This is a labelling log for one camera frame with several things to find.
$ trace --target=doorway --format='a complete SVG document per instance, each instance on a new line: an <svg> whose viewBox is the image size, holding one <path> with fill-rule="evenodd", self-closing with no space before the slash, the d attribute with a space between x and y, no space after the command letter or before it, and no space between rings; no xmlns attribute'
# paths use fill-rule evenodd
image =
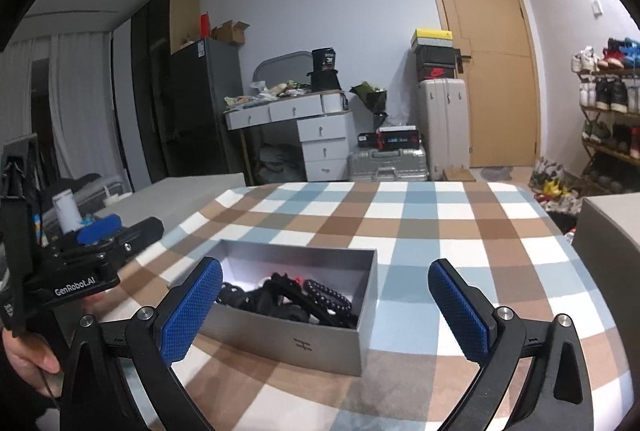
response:
<svg viewBox="0 0 640 431"><path fill-rule="evenodd" d="M462 52L469 97L472 167L532 166L540 99L522 0L436 0L440 23Z"/></svg>

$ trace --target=blue gripper pad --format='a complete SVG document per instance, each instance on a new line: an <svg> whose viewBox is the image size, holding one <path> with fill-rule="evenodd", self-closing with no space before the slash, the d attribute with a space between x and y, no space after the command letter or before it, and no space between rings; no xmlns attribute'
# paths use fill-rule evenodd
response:
<svg viewBox="0 0 640 431"><path fill-rule="evenodd" d="M184 359L221 288L222 266L212 259L162 327L159 348L165 364Z"/></svg>
<svg viewBox="0 0 640 431"><path fill-rule="evenodd" d="M93 245L94 243L117 233L122 228L122 220L118 215L109 215L102 220L80 230L76 242L80 245Z"/></svg>
<svg viewBox="0 0 640 431"><path fill-rule="evenodd" d="M482 365L489 356L489 328L462 292L466 283L458 277L463 283L459 286L442 261L446 260L436 260L429 267L429 290L467 361Z"/></svg>

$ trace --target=gray suitcase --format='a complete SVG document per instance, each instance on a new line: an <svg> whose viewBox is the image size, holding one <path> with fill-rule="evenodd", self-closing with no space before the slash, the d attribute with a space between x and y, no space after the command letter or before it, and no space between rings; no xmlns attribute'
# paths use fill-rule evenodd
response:
<svg viewBox="0 0 640 431"><path fill-rule="evenodd" d="M350 182L426 182L427 155L419 150L358 150L348 159Z"/></svg>

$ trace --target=plaid tablecloth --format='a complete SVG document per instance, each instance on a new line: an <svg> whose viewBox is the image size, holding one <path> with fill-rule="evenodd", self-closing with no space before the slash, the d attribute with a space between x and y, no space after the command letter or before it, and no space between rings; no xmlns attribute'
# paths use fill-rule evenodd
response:
<svg viewBox="0 0 640 431"><path fill-rule="evenodd" d="M360 378L311 371L199 335L174 371L217 431L436 430L478 371L427 287L446 257L495 305L521 317L569 314L584 348L596 431L632 404L625 352L574 249L533 198L501 183L296 183L230 190L121 273L98 307L105 320L157 305L167 284L219 239L378 249L378 307ZM528 367L521 361L491 429L506 423ZM131 384L145 418L154 413ZM151 424L161 429L158 421Z"/></svg>

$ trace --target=desk drawer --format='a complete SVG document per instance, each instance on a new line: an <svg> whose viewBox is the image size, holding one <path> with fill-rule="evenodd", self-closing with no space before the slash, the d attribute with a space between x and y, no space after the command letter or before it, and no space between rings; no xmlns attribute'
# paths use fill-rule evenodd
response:
<svg viewBox="0 0 640 431"><path fill-rule="evenodd" d="M352 114L304 119L298 121L300 142L308 140L326 140L330 138L347 137L347 119L351 121Z"/></svg>
<svg viewBox="0 0 640 431"><path fill-rule="evenodd" d="M302 153L305 155L305 162L339 160L349 156L349 142L345 138L303 142Z"/></svg>
<svg viewBox="0 0 640 431"><path fill-rule="evenodd" d="M258 126L259 124L267 124L268 122L271 122L268 104L239 110L238 112L231 112L225 117L226 125L230 130L247 128L248 126Z"/></svg>
<svg viewBox="0 0 640 431"><path fill-rule="evenodd" d="M309 182L332 182L345 180L347 160L325 160L324 162L305 162L306 179Z"/></svg>
<svg viewBox="0 0 640 431"><path fill-rule="evenodd" d="M321 116L322 100L320 96L309 96L276 101L269 105L269 110L271 113L271 122Z"/></svg>

